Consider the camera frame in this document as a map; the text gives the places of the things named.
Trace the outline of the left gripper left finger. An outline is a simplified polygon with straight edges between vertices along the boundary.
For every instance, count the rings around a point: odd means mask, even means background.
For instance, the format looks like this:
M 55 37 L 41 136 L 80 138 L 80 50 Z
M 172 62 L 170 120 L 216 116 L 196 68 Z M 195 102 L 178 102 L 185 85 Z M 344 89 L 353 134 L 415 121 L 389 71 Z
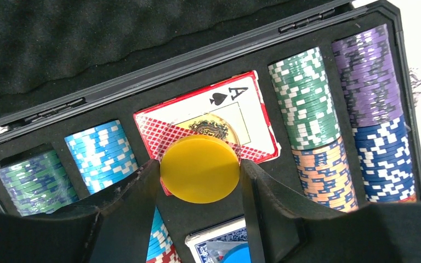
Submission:
M 51 214 L 0 213 L 0 262 L 145 262 L 159 188 L 152 159 Z

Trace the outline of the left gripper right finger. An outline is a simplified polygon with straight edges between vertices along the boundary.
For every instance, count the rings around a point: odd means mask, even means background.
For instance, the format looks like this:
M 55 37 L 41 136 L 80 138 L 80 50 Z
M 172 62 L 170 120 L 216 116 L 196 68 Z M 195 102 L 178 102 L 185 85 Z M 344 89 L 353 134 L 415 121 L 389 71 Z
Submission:
M 313 202 L 254 162 L 241 162 L 253 262 L 421 262 L 421 203 L 343 213 Z

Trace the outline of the blue round button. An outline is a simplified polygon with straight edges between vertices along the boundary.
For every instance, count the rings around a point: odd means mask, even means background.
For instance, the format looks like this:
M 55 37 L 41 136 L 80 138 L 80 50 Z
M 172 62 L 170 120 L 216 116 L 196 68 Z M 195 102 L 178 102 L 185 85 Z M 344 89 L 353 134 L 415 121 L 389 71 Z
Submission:
M 243 243 L 229 250 L 221 263 L 251 263 L 251 255 L 248 243 Z

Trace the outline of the yellow round dealer button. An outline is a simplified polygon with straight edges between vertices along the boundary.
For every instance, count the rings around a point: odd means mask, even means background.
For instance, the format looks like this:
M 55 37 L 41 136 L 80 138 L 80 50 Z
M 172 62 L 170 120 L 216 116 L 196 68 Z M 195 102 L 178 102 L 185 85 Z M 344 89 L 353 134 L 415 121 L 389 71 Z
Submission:
M 175 197 L 207 204 L 227 197 L 238 185 L 240 163 L 224 141 L 190 135 L 171 144 L 160 161 L 160 175 Z

